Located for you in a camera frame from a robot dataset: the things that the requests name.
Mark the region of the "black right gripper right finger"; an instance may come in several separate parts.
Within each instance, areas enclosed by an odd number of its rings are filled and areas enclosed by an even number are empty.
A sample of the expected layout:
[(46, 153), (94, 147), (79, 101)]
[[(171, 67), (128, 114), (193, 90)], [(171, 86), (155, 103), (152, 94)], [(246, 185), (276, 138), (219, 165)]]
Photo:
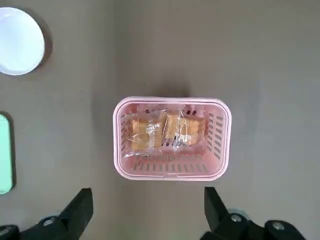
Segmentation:
[(204, 188), (204, 213), (210, 231), (202, 240), (304, 240), (292, 224), (283, 220), (268, 220), (264, 226), (240, 213), (230, 213), (214, 187)]

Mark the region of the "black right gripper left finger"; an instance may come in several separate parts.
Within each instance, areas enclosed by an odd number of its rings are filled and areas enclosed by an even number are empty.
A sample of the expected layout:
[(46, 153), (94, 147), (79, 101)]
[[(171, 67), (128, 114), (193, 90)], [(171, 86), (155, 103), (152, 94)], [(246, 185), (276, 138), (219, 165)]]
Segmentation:
[(83, 188), (59, 215), (45, 217), (23, 231), (17, 225), (2, 225), (0, 238), (2, 240), (78, 240), (93, 213), (92, 189)]

